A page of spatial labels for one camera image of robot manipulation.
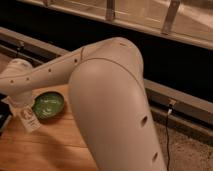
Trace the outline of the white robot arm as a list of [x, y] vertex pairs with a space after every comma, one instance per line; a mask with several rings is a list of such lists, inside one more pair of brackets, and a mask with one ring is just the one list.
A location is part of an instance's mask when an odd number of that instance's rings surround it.
[[28, 103], [34, 89], [66, 84], [80, 133], [100, 171], [167, 171], [148, 104], [140, 50], [114, 37], [38, 67], [14, 59], [0, 73], [0, 93]]

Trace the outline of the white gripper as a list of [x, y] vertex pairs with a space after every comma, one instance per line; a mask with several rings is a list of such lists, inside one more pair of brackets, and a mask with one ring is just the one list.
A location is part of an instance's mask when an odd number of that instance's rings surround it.
[[9, 105], [11, 112], [15, 111], [14, 107], [24, 107], [27, 105], [29, 105], [30, 109], [34, 112], [35, 103], [33, 103], [33, 94], [31, 91], [6, 97], [4, 103]]

